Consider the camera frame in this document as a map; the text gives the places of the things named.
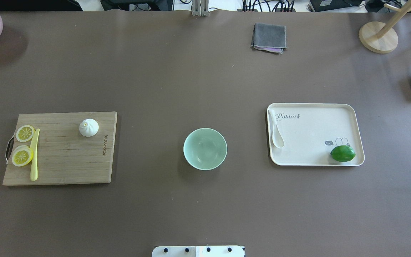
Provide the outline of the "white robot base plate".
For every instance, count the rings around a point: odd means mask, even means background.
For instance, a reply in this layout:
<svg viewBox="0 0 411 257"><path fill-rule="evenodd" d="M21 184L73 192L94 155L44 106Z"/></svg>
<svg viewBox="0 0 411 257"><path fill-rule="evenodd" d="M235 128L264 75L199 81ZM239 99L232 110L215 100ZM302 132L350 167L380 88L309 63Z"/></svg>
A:
<svg viewBox="0 0 411 257"><path fill-rule="evenodd" d="M152 257L245 257L244 246L205 245L205 246L158 246Z"/></svg>

